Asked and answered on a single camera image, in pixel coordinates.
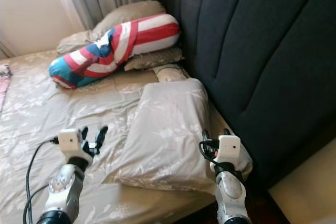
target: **black cable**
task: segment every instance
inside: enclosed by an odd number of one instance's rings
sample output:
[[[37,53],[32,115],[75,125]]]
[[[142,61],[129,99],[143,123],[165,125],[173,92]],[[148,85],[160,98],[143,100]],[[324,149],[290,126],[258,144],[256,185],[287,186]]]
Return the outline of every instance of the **black cable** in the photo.
[[[47,186],[48,186],[48,184],[45,185],[45,186],[43,186],[43,187],[41,187],[41,188],[39,188],[39,189],[37,189],[36,192],[34,192],[33,195],[31,195],[31,196],[28,198],[27,203],[26,203],[26,205],[25,205],[25,209],[23,210],[23,224],[27,224],[27,209],[28,209],[28,206],[31,205],[30,203],[31,203],[33,197],[34,197],[39,191],[43,190],[43,189],[46,188]]]
[[[206,159],[206,160],[208,160],[208,161],[210,161],[211,163],[214,163],[215,165],[218,165],[219,167],[222,167],[222,165],[220,164],[220,163],[218,163],[218,162],[216,162],[216,161],[214,161],[213,159],[211,159],[210,157],[208,157],[205,153],[204,153],[204,151],[203,151],[203,149],[202,149],[202,145],[203,144],[210,144],[212,141],[211,140],[208,140],[208,141],[201,141],[201,142],[199,142],[198,143],[198,148],[199,148],[199,152],[201,153],[201,155]]]
[[[28,166],[28,170],[27,170],[27,173],[26,173],[26,194],[27,194],[27,200],[29,200],[29,198],[30,198],[29,174],[30,174],[30,169],[32,168],[32,164],[33,164],[34,158],[35,158],[38,150],[41,148],[41,146],[44,145],[44,144],[46,144],[46,143],[49,143],[49,142],[54,143],[54,144],[58,144],[58,138],[55,136],[52,139],[45,140],[42,143],[40,143],[38,145],[38,147],[36,148],[35,153],[33,154],[32,159],[30,160],[30,164]],[[29,224],[33,224],[33,214],[31,212],[31,204],[30,203],[28,203],[28,219],[29,219]]]

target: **pillow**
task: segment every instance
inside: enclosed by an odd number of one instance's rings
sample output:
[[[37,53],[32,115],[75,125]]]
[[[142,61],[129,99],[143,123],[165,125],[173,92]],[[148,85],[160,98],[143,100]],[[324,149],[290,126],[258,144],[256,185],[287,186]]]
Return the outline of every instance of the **pillow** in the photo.
[[[81,31],[62,39],[57,46],[57,52],[62,56],[87,46],[100,39],[108,30],[120,23],[164,13],[166,11],[158,1],[142,1],[120,6],[109,13],[92,31]]]
[[[144,87],[121,155],[103,183],[158,190],[215,192],[198,151],[208,125],[207,94],[196,79]]]
[[[155,72],[159,82],[183,81],[187,79],[177,64],[166,64],[154,67],[153,71]]]
[[[114,72],[135,54],[171,47],[179,38],[178,26],[169,14],[119,24],[96,43],[54,60],[49,75],[68,89],[87,85]]]
[[[184,59],[182,50],[179,47],[174,46],[168,49],[150,52],[148,54],[134,55],[133,58],[126,63],[124,70],[129,71],[132,69],[151,68],[178,62],[182,59]]]

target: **beige pillow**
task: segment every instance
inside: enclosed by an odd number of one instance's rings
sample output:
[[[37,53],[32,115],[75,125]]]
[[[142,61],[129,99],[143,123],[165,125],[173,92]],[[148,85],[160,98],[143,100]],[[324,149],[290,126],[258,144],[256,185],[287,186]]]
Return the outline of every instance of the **beige pillow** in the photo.
[[[95,36],[95,40],[97,40],[113,26],[120,23],[163,13],[166,13],[166,10],[158,1],[141,1],[123,5],[110,12],[100,23],[98,23],[92,30],[92,36]]]
[[[109,13],[92,31],[81,31],[62,39],[57,46],[57,52],[59,56],[73,52],[100,39],[113,26],[162,13],[166,11],[158,1],[142,1],[120,6]]]
[[[169,63],[178,62],[184,59],[182,50],[175,46],[146,54],[134,55],[124,66],[125,71],[132,69],[151,68]]]
[[[155,72],[159,82],[183,81],[187,79],[177,64],[166,64],[154,67],[153,71]]]
[[[105,169],[103,183],[214,194],[214,173],[198,150],[208,116],[200,81],[147,84],[121,155]]]

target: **floor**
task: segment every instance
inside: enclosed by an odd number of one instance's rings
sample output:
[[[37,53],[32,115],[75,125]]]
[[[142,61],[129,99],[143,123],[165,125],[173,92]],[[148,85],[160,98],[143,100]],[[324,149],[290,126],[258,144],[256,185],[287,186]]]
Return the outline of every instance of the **floor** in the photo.
[[[252,197],[256,206],[256,208],[253,207],[254,204],[250,197],[246,199],[248,215],[253,224],[290,224],[280,208],[273,201],[268,191],[260,186],[257,186],[256,188],[254,181],[248,182],[247,187],[253,192]],[[200,211],[177,221],[175,224],[218,224],[217,208],[217,203],[215,202]]]

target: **wall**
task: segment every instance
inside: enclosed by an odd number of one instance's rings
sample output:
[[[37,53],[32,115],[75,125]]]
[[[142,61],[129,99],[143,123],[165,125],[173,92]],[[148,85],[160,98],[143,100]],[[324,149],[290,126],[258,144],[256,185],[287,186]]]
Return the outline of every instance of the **wall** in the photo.
[[[0,0],[0,32],[15,55],[24,55],[54,49],[78,30],[60,0]]]
[[[270,190],[291,224],[336,223],[336,139]]]

